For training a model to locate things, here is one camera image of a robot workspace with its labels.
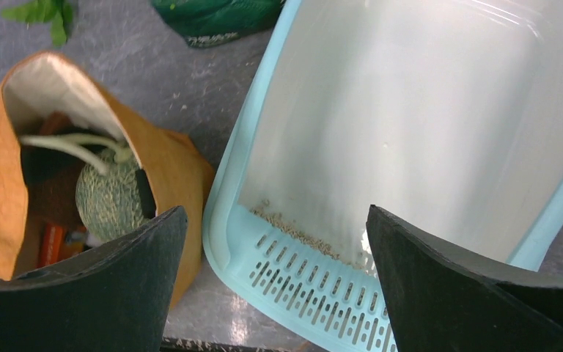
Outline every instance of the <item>gray countertop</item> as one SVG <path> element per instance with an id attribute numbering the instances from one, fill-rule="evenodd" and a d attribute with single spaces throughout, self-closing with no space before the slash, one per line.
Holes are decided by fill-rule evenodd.
<path id="1" fill-rule="evenodd" d="M 0 0 L 0 9 L 25 0 Z M 217 48 L 187 48 L 148 0 L 78 0 L 73 37 L 61 50 L 123 103 L 164 128 L 187 133 L 214 167 L 255 74 L 270 32 Z M 48 26 L 0 18 L 0 81 L 18 61 L 51 48 Z M 563 275 L 563 234 L 543 270 Z M 247 304 L 205 261 L 169 313 L 167 337 L 231 345 L 322 351 Z"/>

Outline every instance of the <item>cantaloupe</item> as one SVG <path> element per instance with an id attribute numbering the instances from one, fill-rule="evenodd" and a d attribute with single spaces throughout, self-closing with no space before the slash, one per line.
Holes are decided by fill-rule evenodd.
<path id="1" fill-rule="evenodd" d="M 85 133 L 21 136 L 18 140 L 22 145 L 58 150 L 87 163 L 78 176 L 76 207 L 83 225 L 100 241 L 130 233 L 148 220 L 137 183 L 139 164 L 128 143 Z M 82 144 L 107 148 L 95 155 Z"/>
<path id="2" fill-rule="evenodd" d="M 134 154 L 116 160 L 115 151 L 106 148 L 98 157 L 108 171 L 102 175 L 90 164 L 83 168 L 76 184 L 76 206 L 87 230 L 107 242 L 132 232 L 147 219 L 141 208 Z"/>

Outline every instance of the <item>green mesh bag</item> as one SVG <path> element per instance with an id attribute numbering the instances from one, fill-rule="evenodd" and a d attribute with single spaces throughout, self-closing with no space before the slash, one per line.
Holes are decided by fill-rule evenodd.
<path id="1" fill-rule="evenodd" d="M 210 48 L 275 25 L 286 0 L 152 0 L 192 48 Z"/>

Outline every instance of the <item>light blue plastic basket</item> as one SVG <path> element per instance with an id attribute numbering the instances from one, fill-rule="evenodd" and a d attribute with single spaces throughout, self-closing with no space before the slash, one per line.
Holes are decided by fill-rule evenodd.
<path id="1" fill-rule="evenodd" d="M 313 343 L 334 352 L 393 352 L 393 332 L 375 275 L 315 251 L 238 202 L 278 58 L 297 12 L 312 1 L 317 0 L 288 0 L 273 32 L 206 205 L 205 253 L 225 285 Z M 537 270 L 562 223 L 563 178 L 508 262 Z M 364 271 L 374 274 L 370 262 Z"/>

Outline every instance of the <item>speckled surface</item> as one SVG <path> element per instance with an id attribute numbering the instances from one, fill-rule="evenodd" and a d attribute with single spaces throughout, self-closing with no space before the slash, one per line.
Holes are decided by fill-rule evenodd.
<path id="1" fill-rule="evenodd" d="M 245 347 L 225 345 L 198 340 L 180 340 L 168 337 L 163 338 L 161 351 L 205 351 L 205 352 L 292 352 L 285 349 L 270 349 L 258 347 Z"/>
<path id="2" fill-rule="evenodd" d="M 0 0 L 0 9 L 23 1 Z M 195 50 L 164 26 L 148 0 L 76 2 L 73 38 L 62 51 L 143 117 L 188 133 L 217 167 L 270 32 Z M 50 47 L 48 26 L 27 29 L 0 18 L 0 80 L 25 56 Z M 543 270 L 563 275 L 563 241 L 554 241 L 548 258 Z M 183 344 L 322 351 L 248 305 L 219 281 L 207 262 L 170 312 L 165 335 Z"/>

